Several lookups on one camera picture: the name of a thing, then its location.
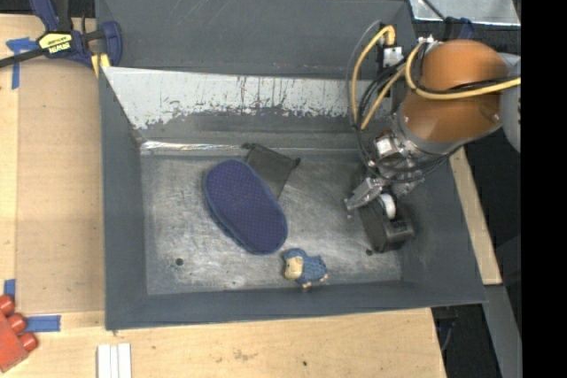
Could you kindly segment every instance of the plywood board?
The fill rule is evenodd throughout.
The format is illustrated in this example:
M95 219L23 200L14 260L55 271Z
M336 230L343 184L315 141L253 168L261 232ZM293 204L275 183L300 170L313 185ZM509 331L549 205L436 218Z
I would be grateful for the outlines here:
M130 343L136 378L446 377L427 309L115 333L68 314L62 327L39 334L40 347L11 377L95 376L101 343Z
M34 16L21 18L20 27L11 38L43 32ZM70 61L35 58L21 64L18 92L19 309L27 314L102 309L95 75Z
M464 149L460 149L451 157L451 167L461 198L462 210L469 226L470 240L477 256L482 282L485 285L501 284L502 277L494 254L493 242Z

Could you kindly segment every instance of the blue oval object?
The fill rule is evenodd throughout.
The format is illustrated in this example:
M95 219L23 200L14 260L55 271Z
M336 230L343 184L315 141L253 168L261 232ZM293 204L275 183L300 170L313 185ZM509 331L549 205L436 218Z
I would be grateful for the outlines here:
M252 254L280 249L287 238L287 220L266 183L248 164L229 159L205 175L206 205L236 243Z

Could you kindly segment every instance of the black plastic piece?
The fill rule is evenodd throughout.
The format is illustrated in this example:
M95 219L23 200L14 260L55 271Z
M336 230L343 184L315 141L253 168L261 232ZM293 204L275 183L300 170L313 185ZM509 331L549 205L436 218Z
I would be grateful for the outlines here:
M475 28L472 22L466 18L445 18L445 30L441 41L449 40L471 40L475 35Z
M375 252L398 250L416 235L409 214L403 206L397 207L396 217L390 220L382 205L375 199L359 208L359 214Z
M289 158L257 143L247 143L244 148L250 150L245 159L246 164L256 171L274 197L279 198L291 171L299 165L300 159Z

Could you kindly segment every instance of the gray bin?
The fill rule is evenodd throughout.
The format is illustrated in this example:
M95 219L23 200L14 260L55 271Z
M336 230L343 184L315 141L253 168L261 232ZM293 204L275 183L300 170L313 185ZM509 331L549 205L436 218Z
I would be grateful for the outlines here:
M401 200L416 238L398 251L367 253L371 246L358 213L349 214L344 207L343 199L361 178L346 115L348 60L369 25L381 18L395 23L400 43L411 46L415 37L407 6L375 0L274 0L277 8L270 9L266 0L218 2L97 2L97 20L117 20L124 31L121 65L127 66L107 68L99 78L106 327L485 301L448 164ZM282 10L290 12L285 20ZM232 52L228 37L237 42L238 27L252 21L243 14L253 16L254 11L262 11L253 28L257 34L248 35ZM318 11L315 23L313 11ZM182 27L191 15L208 27ZM220 22L210 20L219 16ZM158 40L158 29L166 23L179 27ZM343 23L349 26L341 28ZM291 46L278 56L278 66L270 64L277 46L267 37L278 35L278 28L286 40L309 42L310 51ZM227 41L215 52L167 47L171 37L196 43L221 35ZM147 40L151 46L144 52ZM248 46L255 53L246 54ZM365 72L376 71L374 66L369 59ZM384 127L385 120L373 120L370 134ZM266 257L235 245L204 205L203 174L224 159L244 159L245 143L301 158L279 198L288 218L288 239L280 252ZM286 281L281 252L291 247L321 254L329 280L307 291Z

